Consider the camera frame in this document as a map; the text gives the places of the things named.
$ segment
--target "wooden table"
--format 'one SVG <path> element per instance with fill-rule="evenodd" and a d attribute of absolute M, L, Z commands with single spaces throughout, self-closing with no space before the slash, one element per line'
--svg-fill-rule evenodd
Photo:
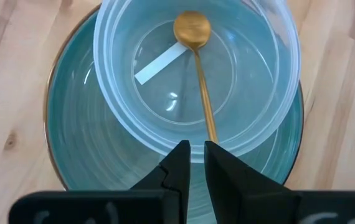
<path fill-rule="evenodd" d="M 21 195 L 61 189 L 42 103 L 50 66 L 99 0 L 0 0 L 0 223 Z M 289 0 L 300 33 L 305 129 L 291 189 L 355 189 L 355 0 Z"/>

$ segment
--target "spoon bowl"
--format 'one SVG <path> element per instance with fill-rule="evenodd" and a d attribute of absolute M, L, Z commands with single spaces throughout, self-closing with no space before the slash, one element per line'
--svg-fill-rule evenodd
<path fill-rule="evenodd" d="M 206 16 L 196 11 L 185 11 L 173 24 L 176 39 L 191 50 L 203 47 L 211 36 L 211 24 Z"/>

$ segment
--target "wood knot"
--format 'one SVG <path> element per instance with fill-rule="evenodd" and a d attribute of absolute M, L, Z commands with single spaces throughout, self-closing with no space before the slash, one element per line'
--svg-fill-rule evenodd
<path fill-rule="evenodd" d="M 14 148 L 17 144 L 17 134 L 14 131 L 11 131 L 7 137 L 6 143 L 4 143 L 3 150 L 8 151 Z"/>
<path fill-rule="evenodd" d="M 68 9 L 72 5 L 72 0 L 61 0 L 61 9 Z"/>

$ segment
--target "teal plate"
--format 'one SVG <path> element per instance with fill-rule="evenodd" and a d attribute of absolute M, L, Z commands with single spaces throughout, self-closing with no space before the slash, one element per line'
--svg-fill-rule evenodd
<path fill-rule="evenodd" d="M 163 158 L 131 136 L 103 98 L 93 64 L 96 8 L 72 32 L 49 78 L 45 133 L 50 158 L 69 190 L 123 190 Z M 301 142 L 303 102 L 298 90 L 282 125 L 240 159 L 284 183 Z M 188 223 L 213 223 L 203 164 L 192 164 Z"/>

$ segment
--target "spoon handle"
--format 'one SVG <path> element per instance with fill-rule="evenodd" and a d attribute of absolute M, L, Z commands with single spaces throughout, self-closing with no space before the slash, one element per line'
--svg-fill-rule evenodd
<path fill-rule="evenodd" d="M 200 85 L 202 106 L 204 108 L 205 121 L 207 123 L 208 136 L 211 141 L 218 143 L 214 114 L 212 112 L 211 101 L 209 100 L 207 82 L 205 80 L 204 71 L 201 67 L 200 55 L 197 50 L 193 50 L 194 58 L 196 59 L 198 82 Z"/>

